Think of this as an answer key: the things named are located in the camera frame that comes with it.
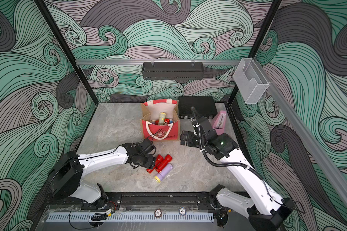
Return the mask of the red jute tote bag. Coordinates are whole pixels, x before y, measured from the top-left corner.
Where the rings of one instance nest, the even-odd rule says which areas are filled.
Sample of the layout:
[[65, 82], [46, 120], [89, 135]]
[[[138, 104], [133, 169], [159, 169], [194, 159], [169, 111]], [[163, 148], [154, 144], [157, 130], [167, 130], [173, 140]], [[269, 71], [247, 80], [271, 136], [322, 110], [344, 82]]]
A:
[[152, 141], [176, 141], [179, 139], [179, 101], [172, 99], [150, 100], [141, 104], [140, 120], [143, 136]]

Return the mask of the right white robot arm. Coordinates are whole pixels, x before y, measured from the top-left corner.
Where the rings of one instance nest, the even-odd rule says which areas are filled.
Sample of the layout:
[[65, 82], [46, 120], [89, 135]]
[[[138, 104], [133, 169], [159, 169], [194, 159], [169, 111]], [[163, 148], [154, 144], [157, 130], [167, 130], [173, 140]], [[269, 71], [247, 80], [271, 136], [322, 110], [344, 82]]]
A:
[[229, 208], [247, 218], [256, 231], [276, 231], [291, 215], [295, 203], [282, 198], [251, 166], [238, 144], [228, 135], [215, 131], [199, 135], [183, 131], [181, 145], [199, 148], [206, 161], [214, 167], [226, 167], [247, 192], [247, 196], [218, 185], [210, 191], [212, 203]]

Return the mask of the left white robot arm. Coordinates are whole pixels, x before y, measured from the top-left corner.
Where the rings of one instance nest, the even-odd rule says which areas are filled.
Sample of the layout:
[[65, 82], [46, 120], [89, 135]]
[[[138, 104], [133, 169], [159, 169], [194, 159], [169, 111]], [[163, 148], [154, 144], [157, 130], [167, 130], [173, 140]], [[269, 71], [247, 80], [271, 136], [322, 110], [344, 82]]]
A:
[[81, 199], [89, 204], [102, 202], [107, 196], [99, 184], [87, 182], [84, 178], [97, 170], [129, 164], [132, 168], [154, 169], [156, 147], [149, 140], [141, 143], [125, 143], [114, 149], [93, 153], [76, 154], [70, 151], [59, 159], [48, 173], [46, 199], [61, 200], [67, 197]]

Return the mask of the pale green flashlight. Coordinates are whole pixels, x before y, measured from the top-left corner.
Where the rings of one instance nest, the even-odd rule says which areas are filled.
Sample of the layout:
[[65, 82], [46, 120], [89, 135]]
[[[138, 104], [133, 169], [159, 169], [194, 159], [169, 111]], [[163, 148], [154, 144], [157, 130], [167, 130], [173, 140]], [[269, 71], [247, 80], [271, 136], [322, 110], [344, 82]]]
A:
[[158, 125], [164, 125], [164, 120], [166, 119], [166, 113], [165, 112], [161, 112], [160, 116], [159, 116], [159, 124]]

